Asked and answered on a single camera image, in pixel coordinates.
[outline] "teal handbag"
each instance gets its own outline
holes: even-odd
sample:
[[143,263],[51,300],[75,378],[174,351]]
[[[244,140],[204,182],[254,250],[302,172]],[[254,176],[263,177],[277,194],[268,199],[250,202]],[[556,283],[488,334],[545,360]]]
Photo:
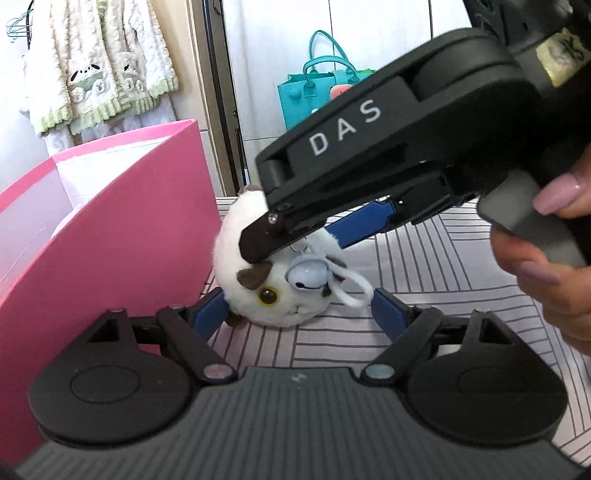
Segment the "teal handbag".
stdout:
[[[323,34],[332,41],[340,57],[325,55],[313,58],[312,47],[316,35]],[[285,127],[289,130],[308,118],[316,110],[330,102],[330,89],[346,83],[355,85],[371,75],[374,70],[357,71],[350,63],[341,46],[323,30],[314,32],[309,45],[310,60],[304,64],[302,73],[288,75],[287,81],[277,87]],[[315,66],[326,61],[340,63],[345,70],[319,73]]]

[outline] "white plush toy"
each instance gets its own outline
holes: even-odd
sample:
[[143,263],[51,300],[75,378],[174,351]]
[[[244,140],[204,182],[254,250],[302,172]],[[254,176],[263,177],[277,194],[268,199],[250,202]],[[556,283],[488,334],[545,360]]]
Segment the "white plush toy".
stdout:
[[[268,211],[265,195],[247,187],[230,206],[213,250],[213,272],[234,314],[262,325],[290,327],[323,312],[337,297],[344,304],[366,306],[372,286],[346,268],[337,240],[325,229],[315,231],[267,260],[249,264],[240,253],[242,230]],[[349,278],[364,292],[353,298],[341,288]]]

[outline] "striped tablecloth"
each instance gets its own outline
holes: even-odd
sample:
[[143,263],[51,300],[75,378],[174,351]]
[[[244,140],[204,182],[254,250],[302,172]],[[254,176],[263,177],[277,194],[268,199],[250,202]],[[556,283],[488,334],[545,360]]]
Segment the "striped tablecloth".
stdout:
[[[234,200],[217,200],[222,217]],[[569,408],[554,441],[574,460],[588,465],[591,361],[562,341],[560,333],[543,321],[541,306],[519,290],[513,276],[497,266],[489,231],[490,225],[477,215],[475,203],[467,203],[420,225],[405,225],[366,239],[346,250],[346,261],[374,287],[383,287],[408,304],[430,304],[454,315],[470,315],[476,307],[497,313],[566,384]],[[212,277],[204,293],[215,286]],[[250,365],[346,365],[357,373],[389,343],[369,308],[351,309],[339,303],[332,303],[321,316],[288,329],[253,324],[232,329],[223,324],[210,340],[214,349],[240,371]]]

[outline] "white lettering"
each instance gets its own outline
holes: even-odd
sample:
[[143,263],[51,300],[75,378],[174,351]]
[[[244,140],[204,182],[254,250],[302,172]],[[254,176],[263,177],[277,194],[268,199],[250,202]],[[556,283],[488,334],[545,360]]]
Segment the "white lettering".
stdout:
[[378,107],[373,106],[371,108],[368,108],[368,106],[371,105],[373,102],[374,102],[373,100],[367,100],[366,102],[363,102],[361,104],[361,107],[359,107],[359,111],[361,111],[362,114],[364,114],[364,115],[373,114],[373,116],[365,119],[366,124],[370,124],[371,122],[375,122],[382,115],[382,111]]
[[347,120],[343,120],[339,118],[339,142],[343,140],[343,136],[347,132],[355,133],[357,130],[353,128],[353,125],[347,122]]
[[[322,146],[319,147],[316,139],[322,140]],[[329,147],[329,141],[326,138],[326,135],[322,132],[318,132],[316,135],[312,135],[310,137],[310,145],[312,145],[312,149],[314,150],[314,155],[317,157],[318,155],[324,153],[326,149]]]

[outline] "yellow and black eye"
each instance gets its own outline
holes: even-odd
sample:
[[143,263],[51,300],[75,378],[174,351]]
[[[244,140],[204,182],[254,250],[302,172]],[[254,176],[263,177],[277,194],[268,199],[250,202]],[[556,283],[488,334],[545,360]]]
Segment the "yellow and black eye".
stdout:
[[263,287],[259,292],[259,301],[265,307],[272,307],[279,300],[279,294],[277,290],[272,287]]

